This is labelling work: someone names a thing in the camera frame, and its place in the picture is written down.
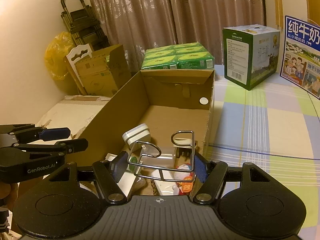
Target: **finger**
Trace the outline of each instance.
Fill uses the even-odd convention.
[[[12,211],[13,205],[18,198],[18,184],[14,183],[14,184],[10,184],[10,186],[11,186],[11,191],[9,195],[4,199],[4,202],[6,203],[9,210]]]
[[[7,197],[7,195],[10,194],[10,191],[11,191],[10,184],[0,182],[0,199]]]

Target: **checkered tablecloth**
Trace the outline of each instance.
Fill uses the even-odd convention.
[[[299,196],[307,217],[299,233],[320,239],[320,100],[273,74],[251,91],[216,65],[209,160],[253,162]],[[224,193],[239,187],[227,183]]]

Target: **orange label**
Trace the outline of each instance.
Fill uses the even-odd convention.
[[[185,177],[184,180],[192,180],[192,176],[188,176],[188,177]],[[192,182],[182,182],[181,183],[181,186],[182,186],[182,189],[181,191],[184,192],[184,193],[188,193],[192,190]]]

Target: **curtain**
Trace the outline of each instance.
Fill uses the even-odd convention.
[[[132,72],[146,49],[198,41],[223,63],[222,29],[265,24],[264,0],[90,0],[110,44],[123,44]]]

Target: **plastic wrapped package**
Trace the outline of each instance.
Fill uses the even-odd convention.
[[[68,74],[63,57],[68,55],[75,45],[71,34],[62,32],[55,36],[44,53],[45,66],[54,80],[64,80]]]

